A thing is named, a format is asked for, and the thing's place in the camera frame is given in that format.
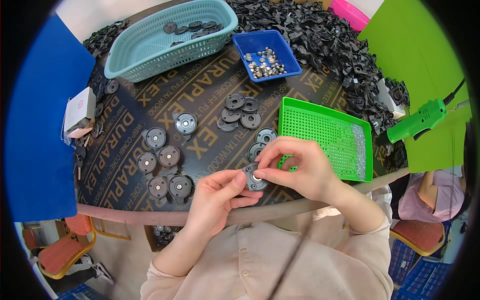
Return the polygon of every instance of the hand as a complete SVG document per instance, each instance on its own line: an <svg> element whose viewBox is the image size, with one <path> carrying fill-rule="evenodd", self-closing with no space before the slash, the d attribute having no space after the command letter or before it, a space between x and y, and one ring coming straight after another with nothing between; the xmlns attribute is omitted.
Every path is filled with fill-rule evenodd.
<svg viewBox="0 0 480 300"><path fill-rule="evenodd" d="M185 230L210 239L225 227L232 208L254 205L263 192L245 189L247 176L240 170L224 170L198 181Z"/></svg>
<svg viewBox="0 0 480 300"><path fill-rule="evenodd" d="M293 155L277 169L282 156ZM342 183L334 173L330 162L316 141L302 140L291 136L279 136L270 142L255 159L257 178L292 188L305 198L335 205L332 197ZM295 172L290 167L298 166Z"/></svg>

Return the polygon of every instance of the pink basket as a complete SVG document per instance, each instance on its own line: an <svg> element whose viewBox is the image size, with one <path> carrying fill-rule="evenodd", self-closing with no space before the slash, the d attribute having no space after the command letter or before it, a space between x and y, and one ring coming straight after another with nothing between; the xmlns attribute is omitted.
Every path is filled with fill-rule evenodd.
<svg viewBox="0 0 480 300"><path fill-rule="evenodd" d="M330 7L337 16L349 21L350 27L357 31L362 31L370 21L364 13L345 0L333 0Z"/></svg>

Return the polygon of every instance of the green plastic tray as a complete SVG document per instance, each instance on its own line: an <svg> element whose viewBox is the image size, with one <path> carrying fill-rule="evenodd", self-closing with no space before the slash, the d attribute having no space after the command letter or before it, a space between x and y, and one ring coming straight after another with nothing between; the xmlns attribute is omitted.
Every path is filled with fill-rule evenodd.
<svg viewBox="0 0 480 300"><path fill-rule="evenodd" d="M361 126L365 135L365 180L360 180L357 175L357 148L350 128L352 123ZM317 141L338 178L342 180L372 181L372 134L370 124L364 120L314 103L283 97L278 135ZM283 156L278 168L287 157L289 156Z"/></svg>

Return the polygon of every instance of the light blue plastic basket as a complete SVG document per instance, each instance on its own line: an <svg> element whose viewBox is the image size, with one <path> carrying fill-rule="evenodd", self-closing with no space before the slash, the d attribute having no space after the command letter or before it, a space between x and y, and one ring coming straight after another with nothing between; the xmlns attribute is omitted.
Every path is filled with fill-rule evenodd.
<svg viewBox="0 0 480 300"><path fill-rule="evenodd" d="M224 29L193 40L194 32L176 35L163 31L167 22L175 22L180 27L194 21L215 21L222 23ZM223 48L227 34L237 25L236 14L223 0L195 0L156 12L128 27L113 42L105 64L105 77L120 76L139 82L212 55ZM179 41L185 42L170 47Z"/></svg>

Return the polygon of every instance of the woman's left hand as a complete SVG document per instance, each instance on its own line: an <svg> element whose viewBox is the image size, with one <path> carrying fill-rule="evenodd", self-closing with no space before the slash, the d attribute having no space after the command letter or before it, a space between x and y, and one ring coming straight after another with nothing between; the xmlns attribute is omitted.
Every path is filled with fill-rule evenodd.
<svg viewBox="0 0 480 300"><path fill-rule="evenodd" d="M263 192L245 189L247 176L241 169L223 170L201 178L183 230L211 239L225 227L232 208L253 205Z"/></svg>

